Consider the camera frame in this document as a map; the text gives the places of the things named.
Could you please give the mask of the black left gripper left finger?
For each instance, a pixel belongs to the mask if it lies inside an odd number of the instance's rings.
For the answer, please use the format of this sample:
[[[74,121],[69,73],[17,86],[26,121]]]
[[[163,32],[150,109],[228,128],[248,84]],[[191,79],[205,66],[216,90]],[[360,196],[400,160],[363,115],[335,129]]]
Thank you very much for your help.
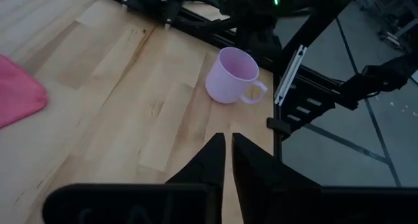
[[[198,153],[166,184],[208,185],[218,198],[223,197],[226,143],[223,133],[214,134]]]

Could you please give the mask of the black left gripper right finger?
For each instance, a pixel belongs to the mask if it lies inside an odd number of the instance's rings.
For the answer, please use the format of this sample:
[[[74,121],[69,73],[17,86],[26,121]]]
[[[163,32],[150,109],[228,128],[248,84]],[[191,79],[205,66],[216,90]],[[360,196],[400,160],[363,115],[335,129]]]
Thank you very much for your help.
[[[320,185],[240,133],[232,136],[233,176],[244,224],[320,221]]]

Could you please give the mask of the purple plastic mug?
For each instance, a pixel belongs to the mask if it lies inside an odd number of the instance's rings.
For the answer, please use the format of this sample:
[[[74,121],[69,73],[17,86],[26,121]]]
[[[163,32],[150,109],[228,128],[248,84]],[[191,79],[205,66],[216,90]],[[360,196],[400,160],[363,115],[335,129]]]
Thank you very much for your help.
[[[247,52],[226,47],[219,51],[206,77],[205,88],[213,100],[222,104],[237,101],[257,104],[268,91],[258,77],[259,66]],[[256,99],[244,95],[251,86],[257,86],[261,90],[261,95]]]

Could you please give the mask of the pink cloth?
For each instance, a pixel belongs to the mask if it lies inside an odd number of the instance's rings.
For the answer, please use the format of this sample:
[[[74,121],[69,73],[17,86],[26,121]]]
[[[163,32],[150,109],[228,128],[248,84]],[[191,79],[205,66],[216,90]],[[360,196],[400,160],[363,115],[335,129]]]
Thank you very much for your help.
[[[0,129],[39,112],[47,104],[46,88],[0,54]]]

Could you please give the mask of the black metal table frame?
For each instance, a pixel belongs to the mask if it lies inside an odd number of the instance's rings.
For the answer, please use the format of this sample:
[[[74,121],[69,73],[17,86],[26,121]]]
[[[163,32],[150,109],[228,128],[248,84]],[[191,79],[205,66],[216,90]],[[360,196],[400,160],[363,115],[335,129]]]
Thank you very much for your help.
[[[237,27],[240,21],[221,13],[219,0],[113,1],[126,6],[130,11],[162,22],[167,27],[175,27],[218,48],[241,49],[237,45]],[[307,19],[304,16],[277,21],[274,34],[283,47]],[[262,68],[272,73],[276,92],[291,58],[289,61],[275,63],[267,58],[251,56]],[[401,58],[379,66],[367,66],[359,74],[342,82],[313,71],[301,63],[283,104],[278,106],[274,103],[274,115],[266,121],[266,126],[274,133],[274,155],[281,155],[281,144],[291,133],[336,105],[356,109],[363,99],[402,88],[414,72],[415,67]]]

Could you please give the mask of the silver aluminium rail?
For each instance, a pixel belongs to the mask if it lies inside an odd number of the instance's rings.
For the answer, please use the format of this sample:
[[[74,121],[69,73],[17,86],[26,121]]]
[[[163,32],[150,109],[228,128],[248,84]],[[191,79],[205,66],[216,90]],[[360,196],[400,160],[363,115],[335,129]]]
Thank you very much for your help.
[[[287,95],[287,92],[289,91],[289,88],[296,76],[296,73],[302,63],[302,59],[307,51],[307,47],[300,45],[298,50],[294,52],[284,75],[282,76],[280,80],[280,84],[278,86],[278,89],[275,92],[274,95],[274,103],[278,106],[281,106],[284,102],[284,99]]]

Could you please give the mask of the grey metal furniture frame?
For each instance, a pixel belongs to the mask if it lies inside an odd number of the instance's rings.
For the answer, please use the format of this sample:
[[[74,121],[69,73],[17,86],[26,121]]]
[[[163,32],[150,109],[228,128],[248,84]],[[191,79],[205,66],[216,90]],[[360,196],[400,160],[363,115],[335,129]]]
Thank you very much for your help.
[[[395,49],[412,52],[418,48],[418,0],[357,0],[361,11],[370,11],[383,24],[380,40]]]

